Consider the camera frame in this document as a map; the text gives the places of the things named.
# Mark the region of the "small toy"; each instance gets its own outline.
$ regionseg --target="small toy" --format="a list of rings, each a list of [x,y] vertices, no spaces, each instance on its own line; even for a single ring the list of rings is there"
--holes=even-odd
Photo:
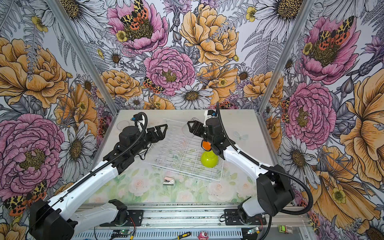
[[[198,240],[208,240],[208,233],[207,232],[200,232],[200,234],[197,236]]]

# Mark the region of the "white daisy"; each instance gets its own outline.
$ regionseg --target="white daisy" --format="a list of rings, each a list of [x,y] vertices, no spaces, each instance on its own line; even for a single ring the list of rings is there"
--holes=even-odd
[[[116,67],[120,67],[122,63],[122,53],[120,49],[112,48],[104,52],[104,60],[107,64]]]
[[[376,240],[384,238],[384,220],[373,218],[369,221],[369,228],[359,236],[359,240]]]
[[[82,88],[88,91],[91,91],[92,87],[94,86],[91,76],[86,74],[81,76],[79,83],[81,84]]]
[[[193,86],[185,85],[170,101],[176,109],[206,109],[210,104],[211,98],[207,98],[213,94],[212,88],[202,89],[202,83],[196,83]]]
[[[134,109],[143,109],[145,102],[139,96],[135,96],[128,100],[128,104]]]
[[[80,38],[89,43],[95,39],[102,39],[100,32],[105,31],[104,17],[106,9],[101,0],[60,0],[65,12],[73,22]],[[42,20],[45,26],[52,26],[58,39],[63,37],[63,30],[47,5],[47,0],[30,0],[29,5],[35,10],[35,15]]]
[[[298,178],[300,181],[306,183],[305,177],[311,186],[317,189],[317,185],[320,184],[320,179],[316,173],[312,170],[311,166],[317,165],[318,160],[314,155],[305,153],[307,146],[300,139],[296,139],[292,135],[292,139],[284,136],[281,141],[278,156],[281,158],[281,163],[284,166],[284,170]],[[296,189],[304,191],[304,188],[297,182],[293,182]]]
[[[75,182],[80,175],[84,175],[92,159],[91,156],[96,150],[95,137],[88,131],[88,124],[81,122],[77,133],[72,126],[68,130],[69,142],[60,145],[60,162],[58,167],[63,168],[63,180]]]
[[[284,41],[291,32],[294,20],[299,13],[303,0],[254,0],[257,12],[254,14],[260,20],[256,32],[264,30],[263,38],[271,33],[271,39]]]
[[[239,67],[239,71],[237,71],[237,75],[239,76],[241,81],[248,81],[251,77],[253,77],[253,70],[250,67]]]
[[[323,16],[329,20],[344,21],[350,16],[360,17],[365,11],[372,11],[377,5],[377,0],[326,0]]]

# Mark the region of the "pink flower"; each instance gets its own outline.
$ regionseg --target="pink flower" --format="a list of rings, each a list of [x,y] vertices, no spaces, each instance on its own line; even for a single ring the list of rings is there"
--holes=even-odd
[[[350,36],[341,45],[332,44],[325,50],[319,48],[319,33],[321,31],[332,32],[339,28],[343,22],[330,22],[329,18],[319,18],[309,36],[304,39],[306,44],[301,59],[296,64],[296,70],[313,81],[322,81],[329,85],[343,76],[355,63],[358,54],[353,54],[360,31],[356,30],[356,20],[349,29]]]
[[[61,176],[58,168],[64,134],[51,120],[24,114],[0,123],[0,197],[4,201],[26,195],[46,180],[52,187]]]
[[[173,48],[157,49],[152,57],[144,60],[144,65],[147,68],[147,77],[153,84],[162,86],[165,89],[163,93],[168,96],[175,95],[175,90],[195,81],[192,60]]]
[[[122,52],[127,56],[134,56],[147,51],[153,51],[159,46],[164,46],[168,40],[168,22],[166,17],[161,18],[155,6],[143,0],[144,8],[148,9],[148,19],[141,23],[139,29],[132,30],[126,27],[120,20],[125,15],[132,15],[133,3],[127,6],[125,3],[120,8],[108,8],[107,17],[111,34],[117,37],[117,43],[123,45]]]
[[[288,136],[294,135],[313,150],[327,141],[336,123],[332,96],[320,83],[300,83],[290,97]]]

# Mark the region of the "wire rack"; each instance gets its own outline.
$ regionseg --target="wire rack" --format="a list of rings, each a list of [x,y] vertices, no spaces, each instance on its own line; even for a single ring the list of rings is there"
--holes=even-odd
[[[213,168],[204,167],[200,162],[204,152],[201,148],[202,138],[187,137],[182,131],[185,122],[163,119],[161,124],[165,123],[168,124],[165,139],[151,146],[144,162],[182,175],[220,181],[223,159],[219,157],[219,163]]]

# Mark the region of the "black cable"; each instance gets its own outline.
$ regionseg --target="black cable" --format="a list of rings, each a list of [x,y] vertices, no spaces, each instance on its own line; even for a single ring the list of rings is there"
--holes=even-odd
[[[97,237],[96,237],[96,226],[93,227],[93,233],[95,234],[96,240],[98,240]]]
[[[142,115],[144,117],[144,126],[142,127],[142,131],[139,135],[139,137],[131,144],[129,145],[124,151],[122,151],[119,155],[117,155],[114,159],[111,159],[109,160],[108,162],[106,162],[105,164],[103,164],[101,167],[97,168],[95,171],[90,171],[89,174],[87,176],[85,176],[85,178],[81,179],[79,182],[77,182],[76,184],[72,185],[70,188],[67,189],[67,193],[60,197],[59,200],[57,200],[52,206],[50,206],[37,220],[34,224],[32,224],[32,226],[29,227],[28,231],[26,232],[25,234],[25,239],[27,240],[27,235],[28,233],[30,233],[30,230],[32,229],[33,226],[36,225],[36,223],[38,223],[40,221],[40,219],[49,211],[53,208],[53,206],[55,206],[58,202],[62,201],[64,197],[66,197],[70,192],[72,192],[73,190],[75,190],[77,187],[79,187],[82,183],[84,183],[85,181],[87,181],[89,178],[91,178],[95,173],[99,172],[101,169],[105,168],[106,166],[108,166],[109,164],[111,164],[113,161],[115,161],[117,158],[123,156],[124,154],[126,154],[132,147],[134,147],[136,145],[136,143],[143,137],[146,129],[147,129],[147,125],[148,125],[148,117],[145,113],[143,112],[139,112],[138,115]],[[136,117],[135,119],[135,125],[137,126],[137,121],[138,121],[138,117]]]
[[[271,225],[272,225],[272,216],[269,216],[268,227],[266,228],[266,231],[265,231],[265,234],[263,235],[263,237],[260,238],[259,240],[264,240],[266,238],[269,230],[271,229]]]
[[[224,125],[223,125],[223,121],[222,121],[221,115],[220,115],[220,108],[218,106],[218,102],[216,103],[216,113],[217,113],[218,119],[220,121],[221,129],[222,129],[222,131],[224,133],[225,138],[229,141],[229,143],[235,149],[235,151],[238,151],[238,148],[232,143],[232,141],[228,137],[227,132],[225,131],[225,128],[224,128]],[[297,182],[299,185],[301,185],[304,188],[305,192],[308,195],[308,205],[304,209],[302,209],[300,211],[289,211],[289,210],[282,209],[280,212],[285,213],[285,214],[290,214],[290,215],[301,215],[301,214],[305,214],[305,213],[307,213],[308,211],[311,210],[311,208],[313,206],[313,196],[312,196],[311,190],[307,187],[306,184],[304,184],[302,181],[300,181],[299,179],[297,179],[296,177],[294,177],[292,175],[289,175],[287,173],[282,173],[280,171],[277,171],[277,170],[275,170],[273,168],[270,168],[270,167],[267,167],[267,166],[264,166],[264,165],[260,165],[260,163],[258,161],[254,160],[252,157],[250,157],[248,154],[246,154],[246,153],[244,153],[242,151],[239,151],[239,154],[241,154],[242,156],[244,156],[245,158],[247,158],[248,160],[250,160],[251,162],[253,162],[257,166],[260,166],[261,168],[263,168],[265,170],[268,170],[270,172],[273,172],[273,173],[280,174],[280,175],[288,177],[289,179]]]

